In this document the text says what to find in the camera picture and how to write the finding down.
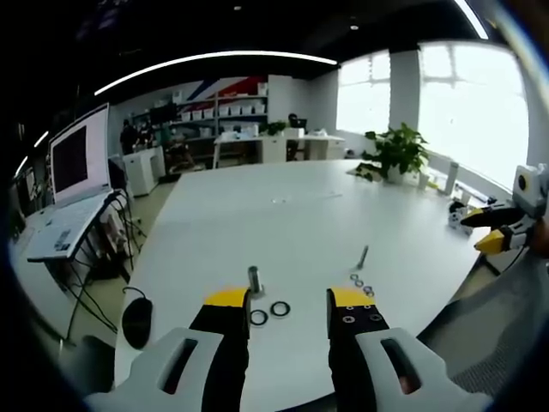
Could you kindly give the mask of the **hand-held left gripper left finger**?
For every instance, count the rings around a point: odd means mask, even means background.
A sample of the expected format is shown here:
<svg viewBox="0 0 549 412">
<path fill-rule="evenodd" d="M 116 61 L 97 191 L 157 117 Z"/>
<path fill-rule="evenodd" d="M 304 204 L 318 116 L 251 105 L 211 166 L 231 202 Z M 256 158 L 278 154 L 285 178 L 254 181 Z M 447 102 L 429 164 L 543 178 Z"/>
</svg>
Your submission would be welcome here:
<svg viewBox="0 0 549 412">
<path fill-rule="evenodd" d="M 238 411 L 249 365 L 250 290 L 205 299 L 188 328 L 171 330 L 132 362 L 108 393 L 86 397 L 91 411 Z"/>
</svg>

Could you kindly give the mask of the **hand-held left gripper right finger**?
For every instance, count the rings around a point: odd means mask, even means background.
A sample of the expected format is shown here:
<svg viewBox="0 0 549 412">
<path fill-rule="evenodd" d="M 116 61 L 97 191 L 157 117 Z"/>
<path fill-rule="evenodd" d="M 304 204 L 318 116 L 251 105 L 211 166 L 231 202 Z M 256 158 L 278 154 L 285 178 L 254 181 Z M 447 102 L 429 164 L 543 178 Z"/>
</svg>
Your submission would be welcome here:
<svg viewBox="0 0 549 412">
<path fill-rule="evenodd" d="M 455 384 L 415 336 L 389 327 L 370 295 L 329 288 L 327 331 L 339 411 L 483 411 L 492 403 Z"/>
</svg>

